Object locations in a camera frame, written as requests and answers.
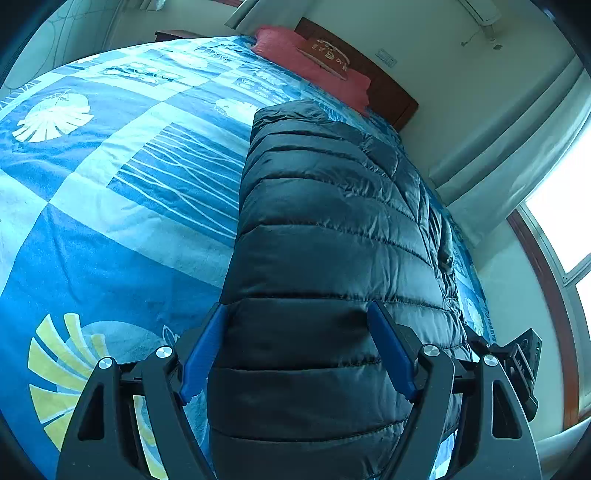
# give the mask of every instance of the wooden window trim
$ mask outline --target wooden window trim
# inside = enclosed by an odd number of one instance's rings
[[[574,346],[573,329],[564,305],[560,287],[538,241],[519,213],[514,210],[507,221],[515,232],[538,278],[558,339],[564,384],[564,429],[579,423],[579,365]]]
[[[244,0],[212,0],[213,2],[218,2],[219,4],[230,5],[232,7],[239,7],[242,5]]]

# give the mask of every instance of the wall switch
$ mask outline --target wall switch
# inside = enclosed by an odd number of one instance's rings
[[[394,65],[398,63],[393,56],[391,56],[387,51],[383,48],[380,48],[379,51],[376,53],[377,58],[382,60],[388,67],[392,68]]]

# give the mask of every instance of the patterned bedspread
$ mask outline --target patterned bedspread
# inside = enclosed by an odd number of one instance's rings
[[[0,102],[0,411],[50,480],[98,359],[136,361],[172,345],[218,300],[259,108],[310,98],[333,120],[404,151],[382,118],[364,118],[257,57],[250,42],[111,51]],[[456,240],[465,317],[494,340],[469,254]],[[135,401],[150,470],[166,478],[144,401]],[[186,413],[206,449],[204,402],[200,394]]]

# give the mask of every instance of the blue gripper pad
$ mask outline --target blue gripper pad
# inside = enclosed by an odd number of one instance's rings
[[[202,333],[183,369],[180,397],[184,404],[189,403],[195,395],[199,395],[205,387],[209,371],[222,345],[227,316],[226,306],[218,305],[207,324],[200,327]]]
[[[414,359],[410,359],[376,302],[368,307],[368,327],[395,390],[412,402],[417,398]]]

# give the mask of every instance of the silver bolt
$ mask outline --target silver bolt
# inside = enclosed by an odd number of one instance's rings
[[[489,367],[496,367],[499,364],[499,361],[493,355],[485,355],[484,363],[486,363]]]
[[[439,355],[439,348],[435,345],[425,345],[423,347],[423,353],[427,356],[437,356]]]
[[[159,358],[168,358],[173,354],[173,349],[169,346],[161,346],[158,350],[156,350],[156,356]]]
[[[99,362],[100,369],[107,370],[108,368],[111,368],[111,365],[113,365],[112,358],[109,358],[108,356],[106,356],[105,358],[100,359],[100,362]]]

